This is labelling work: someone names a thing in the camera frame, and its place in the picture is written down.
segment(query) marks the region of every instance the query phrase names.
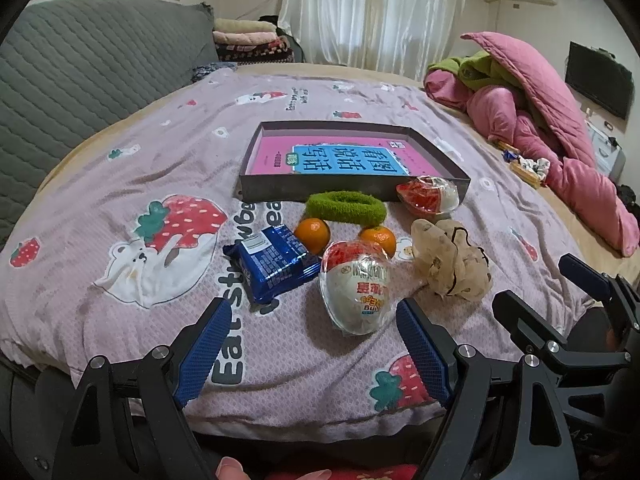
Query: blue gripper pad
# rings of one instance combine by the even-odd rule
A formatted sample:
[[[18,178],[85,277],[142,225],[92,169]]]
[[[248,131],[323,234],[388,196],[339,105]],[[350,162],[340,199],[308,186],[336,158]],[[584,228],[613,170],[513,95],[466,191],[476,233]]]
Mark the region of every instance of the blue gripper pad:
[[[447,368],[440,359],[433,341],[415,319],[406,300],[398,303],[396,325],[429,395],[443,407],[447,407],[453,395],[449,387]]]
[[[174,400],[181,408],[187,405],[188,400],[200,395],[230,328],[231,305],[222,300],[186,357],[178,364],[180,372]]]

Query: orange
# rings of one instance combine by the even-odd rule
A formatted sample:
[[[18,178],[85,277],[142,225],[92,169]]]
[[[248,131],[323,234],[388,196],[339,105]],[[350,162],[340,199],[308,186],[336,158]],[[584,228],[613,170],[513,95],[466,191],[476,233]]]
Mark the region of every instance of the orange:
[[[362,240],[379,244],[388,258],[393,258],[396,254],[396,236],[382,225],[378,227],[367,227],[360,231],[358,236]]]
[[[293,234],[312,254],[320,254],[324,251],[331,239],[329,226],[319,218],[304,219],[298,224]]]

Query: open box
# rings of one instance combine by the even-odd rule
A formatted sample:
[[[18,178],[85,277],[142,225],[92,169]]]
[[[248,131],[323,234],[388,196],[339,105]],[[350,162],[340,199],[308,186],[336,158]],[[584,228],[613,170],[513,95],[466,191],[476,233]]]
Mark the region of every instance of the open box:
[[[460,202],[469,176],[406,126],[349,121],[267,121],[254,133],[240,168],[245,202],[305,202],[325,191],[359,191],[397,202],[396,186],[416,176],[454,182]]]

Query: flat screen tv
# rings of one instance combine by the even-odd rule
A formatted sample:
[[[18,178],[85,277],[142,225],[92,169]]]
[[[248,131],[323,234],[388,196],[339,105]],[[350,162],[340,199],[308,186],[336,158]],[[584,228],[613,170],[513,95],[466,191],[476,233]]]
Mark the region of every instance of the flat screen tv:
[[[633,77],[606,54],[572,41],[564,80],[616,117],[628,117],[634,95]]]

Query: beige mattress edge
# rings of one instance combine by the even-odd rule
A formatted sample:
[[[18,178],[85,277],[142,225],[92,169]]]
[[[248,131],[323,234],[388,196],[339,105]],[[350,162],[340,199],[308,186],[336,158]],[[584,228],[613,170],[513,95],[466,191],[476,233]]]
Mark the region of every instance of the beige mattress edge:
[[[345,66],[326,66],[303,63],[271,63],[241,66],[238,73],[252,75],[293,75],[293,76],[311,76],[311,77],[327,77],[336,79],[357,79],[371,82],[384,82],[393,85],[414,86],[421,88],[420,82],[405,78],[396,74],[388,74],[382,72],[374,72],[371,70],[362,70],[359,68]],[[76,147],[69,153],[44,179],[31,205],[25,210],[20,221],[26,218],[32,205],[38,203],[42,196],[57,188],[66,182],[71,176],[78,172],[89,160],[94,158],[96,153],[106,152],[113,145],[115,139],[126,129],[127,126],[135,121],[144,118],[152,111],[160,107],[164,102],[171,99],[174,95],[180,93],[184,89],[179,89],[162,99],[153,102],[149,106],[137,111],[128,118],[112,124],[101,132],[87,139],[85,142]],[[460,120],[469,133],[476,136],[477,139],[484,142],[484,139],[474,130],[467,115],[451,110],[444,106],[438,105],[441,110]],[[495,156],[501,156],[500,151],[484,142],[487,150],[495,153]],[[548,188],[541,188],[540,195],[553,208],[556,214],[561,218],[562,222],[573,235],[584,261],[599,272],[606,272],[611,276],[620,274],[631,283],[636,283],[640,276],[640,251],[630,258],[623,258],[615,250],[611,249],[604,241],[594,234],[582,221]]]

